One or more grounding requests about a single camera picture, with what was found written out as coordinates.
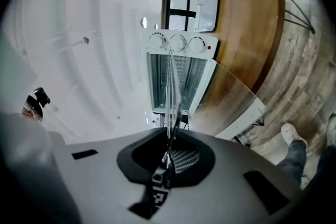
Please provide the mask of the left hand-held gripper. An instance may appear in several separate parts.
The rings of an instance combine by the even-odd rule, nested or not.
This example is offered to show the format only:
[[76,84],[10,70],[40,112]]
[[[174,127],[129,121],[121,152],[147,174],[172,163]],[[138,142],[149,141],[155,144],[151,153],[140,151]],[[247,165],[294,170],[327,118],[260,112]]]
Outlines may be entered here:
[[151,177],[153,215],[161,209],[170,193],[169,180],[167,176],[168,171],[158,167]]

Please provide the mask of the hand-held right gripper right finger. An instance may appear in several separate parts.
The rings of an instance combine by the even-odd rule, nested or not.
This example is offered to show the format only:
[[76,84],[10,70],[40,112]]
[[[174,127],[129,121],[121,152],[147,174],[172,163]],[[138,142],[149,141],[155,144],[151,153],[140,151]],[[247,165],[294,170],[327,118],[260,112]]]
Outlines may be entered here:
[[172,189],[157,224],[267,224],[272,213],[260,194],[280,210],[301,193],[293,178],[244,145],[187,130],[181,134],[208,145],[215,164],[198,185]]

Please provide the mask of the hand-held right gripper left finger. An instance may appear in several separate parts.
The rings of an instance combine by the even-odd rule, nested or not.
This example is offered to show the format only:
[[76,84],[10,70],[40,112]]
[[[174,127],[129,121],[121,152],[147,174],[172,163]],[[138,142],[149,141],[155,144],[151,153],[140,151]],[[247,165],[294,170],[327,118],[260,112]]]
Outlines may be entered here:
[[67,145],[56,132],[50,132],[59,171],[79,210],[81,224],[168,224],[168,212],[159,210],[149,219],[145,199],[149,187],[134,183],[123,173],[136,177],[143,168],[133,161],[134,148],[149,142],[140,152],[145,163],[157,159],[155,149],[165,128],[154,128],[111,140]]

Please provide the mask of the wire oven rack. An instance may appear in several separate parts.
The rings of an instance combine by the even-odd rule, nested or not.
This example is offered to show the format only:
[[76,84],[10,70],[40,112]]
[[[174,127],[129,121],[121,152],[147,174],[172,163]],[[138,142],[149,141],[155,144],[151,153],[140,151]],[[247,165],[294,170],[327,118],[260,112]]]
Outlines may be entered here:
[[173,168],[175,174],[187,171],[199,161],[199,152],[192,145],[176,144],[182,118],[182,96],[180,80],[172,51],[167,62],[165,124],[167,128],[167,149],[162,161],[166,168]]

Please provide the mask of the silver baking tray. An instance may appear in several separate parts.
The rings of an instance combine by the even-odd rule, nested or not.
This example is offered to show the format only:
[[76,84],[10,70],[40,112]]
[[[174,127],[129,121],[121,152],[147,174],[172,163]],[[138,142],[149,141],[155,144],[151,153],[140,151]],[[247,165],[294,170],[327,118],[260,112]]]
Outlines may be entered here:
[[210,32],[217,22],[218,0],[199,0],[196,7],[194,31]]

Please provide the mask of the white toaster oven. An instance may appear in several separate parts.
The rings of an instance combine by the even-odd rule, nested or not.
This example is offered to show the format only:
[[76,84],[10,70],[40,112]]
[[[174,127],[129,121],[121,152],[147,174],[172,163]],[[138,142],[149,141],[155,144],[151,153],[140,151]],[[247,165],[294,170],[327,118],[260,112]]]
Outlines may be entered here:
[[151,111],[165,124],[168,54],[180,80],[180,128],[225,140],[264,125],[266,107],[234,74],[215,60],[218,39],[180,30],[147,29],[141,33]]

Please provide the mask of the person's left leg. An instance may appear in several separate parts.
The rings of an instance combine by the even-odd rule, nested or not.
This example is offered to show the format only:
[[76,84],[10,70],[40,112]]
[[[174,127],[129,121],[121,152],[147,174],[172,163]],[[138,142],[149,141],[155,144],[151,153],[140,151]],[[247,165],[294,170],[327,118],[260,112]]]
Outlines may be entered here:
[[276,165],[277,168],[293,178],[299,186],[307,162],[306,149],[307,146],[304,141],[294,140],[289,145],[285,158]]

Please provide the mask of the person's left shoe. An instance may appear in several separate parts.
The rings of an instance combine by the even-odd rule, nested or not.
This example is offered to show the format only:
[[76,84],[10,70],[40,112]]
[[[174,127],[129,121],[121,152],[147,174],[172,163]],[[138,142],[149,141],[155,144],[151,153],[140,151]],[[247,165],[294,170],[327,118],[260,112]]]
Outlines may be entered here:
[[282,134],[284,141],[288,145],[291,145],[295,141],[301,141],[301,142],[304,142],[306,145],[306,148],[308,148],[307,141],[298,134],[296,128],[292,124],[290,123],[283,124],[281,127],[281,134]]

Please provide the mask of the person's shoe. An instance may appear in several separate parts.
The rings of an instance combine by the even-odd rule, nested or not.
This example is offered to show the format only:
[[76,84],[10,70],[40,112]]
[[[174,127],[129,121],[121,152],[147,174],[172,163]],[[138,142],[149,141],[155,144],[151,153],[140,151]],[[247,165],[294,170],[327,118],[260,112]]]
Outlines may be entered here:
[[326,129],[327,146],[336,147],[336,114],[330,115]]
[[306,148],[308,148],[307,141],[298,134],[296,128],[292,124],[290,123],[283,124],[281,127],[281,134],[282,134],[284,141],[288,145],[291,145],[295,141],[301,141],[301,142],[304,142],[306,145]]

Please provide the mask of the person's right shoe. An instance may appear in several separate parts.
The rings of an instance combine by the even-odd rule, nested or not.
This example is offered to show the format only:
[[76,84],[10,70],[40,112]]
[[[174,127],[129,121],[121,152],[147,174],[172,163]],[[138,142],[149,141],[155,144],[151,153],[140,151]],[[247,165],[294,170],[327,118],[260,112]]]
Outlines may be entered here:
[[327,146],[336,147],[336,114],[330,115],[326,129]]

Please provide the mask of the metal ceiling sprinkler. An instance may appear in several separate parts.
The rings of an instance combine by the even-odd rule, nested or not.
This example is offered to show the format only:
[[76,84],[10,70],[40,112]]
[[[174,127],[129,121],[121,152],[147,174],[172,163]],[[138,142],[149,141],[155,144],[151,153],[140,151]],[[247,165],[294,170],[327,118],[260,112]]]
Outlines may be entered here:
[[88,45],[90,43],[90,39],[88,37],[83,37],[80,41],[77,41],[71,44],[72,47],[77,45]]

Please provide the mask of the brown wooden table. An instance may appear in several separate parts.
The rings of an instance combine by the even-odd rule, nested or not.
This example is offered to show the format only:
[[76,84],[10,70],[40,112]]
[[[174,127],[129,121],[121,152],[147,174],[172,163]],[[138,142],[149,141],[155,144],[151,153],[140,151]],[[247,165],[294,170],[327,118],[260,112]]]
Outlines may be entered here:
[[276,136],[284,122],[305,126],[315,48],[304,0],[219,0],[215,60],[265,105],[263,127],[239,135],[252,147]]

